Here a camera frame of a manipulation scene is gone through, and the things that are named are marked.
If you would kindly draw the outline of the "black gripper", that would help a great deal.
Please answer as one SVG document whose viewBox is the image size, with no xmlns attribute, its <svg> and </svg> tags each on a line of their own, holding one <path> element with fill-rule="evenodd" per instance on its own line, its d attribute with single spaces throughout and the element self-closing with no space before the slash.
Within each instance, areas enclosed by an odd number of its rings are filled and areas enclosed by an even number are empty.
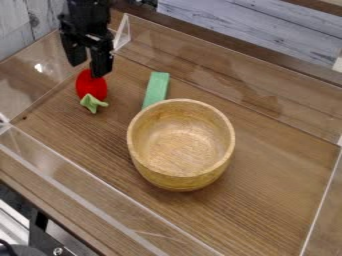
<svg viewBox="0 0 342 256">
<path fill-rule="evenodd" d="M 113 36 L 108 30 L 113 0 L 63 0 L 57 18 L 61 45 L 72 66 L 86 60 L 85 46 L 78 41 L 86 37 L 96 42 L 90 50 L 90 72 L 94 78 L 112 71 Z"/>
</svg>

